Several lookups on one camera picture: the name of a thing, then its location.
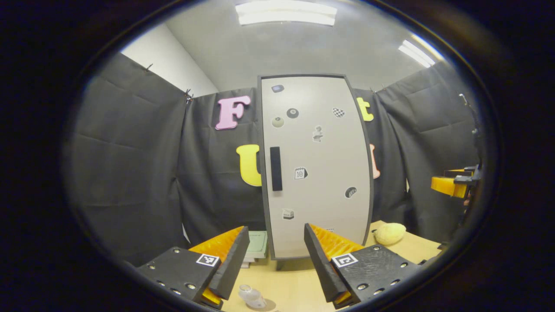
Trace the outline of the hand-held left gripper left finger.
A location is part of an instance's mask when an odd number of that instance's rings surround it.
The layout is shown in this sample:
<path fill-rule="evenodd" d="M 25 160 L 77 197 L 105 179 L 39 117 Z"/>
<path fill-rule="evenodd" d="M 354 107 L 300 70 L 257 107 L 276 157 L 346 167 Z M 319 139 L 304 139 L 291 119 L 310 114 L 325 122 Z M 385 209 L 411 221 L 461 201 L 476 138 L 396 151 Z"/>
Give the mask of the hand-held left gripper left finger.
<path fill-rule="evenodd" d="M 189 249 L 170 247 L 135 271 L 173 296 L 221 309 L 233 291 L 249 243 L 248 227 L 239 226 Z"/>

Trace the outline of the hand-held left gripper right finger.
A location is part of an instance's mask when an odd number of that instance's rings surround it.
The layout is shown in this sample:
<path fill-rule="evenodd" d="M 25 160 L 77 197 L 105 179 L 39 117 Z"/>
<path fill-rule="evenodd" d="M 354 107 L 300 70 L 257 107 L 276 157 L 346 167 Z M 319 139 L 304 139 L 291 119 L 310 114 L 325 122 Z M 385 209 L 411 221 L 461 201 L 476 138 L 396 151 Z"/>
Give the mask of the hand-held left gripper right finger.
<path fill-rule="evenodd" d="M 304 225 L 304 242 L 326 302 L 336 309 L 374 303 L 422 269 L 381 244 L 363 247 L 316 225 Z"/>

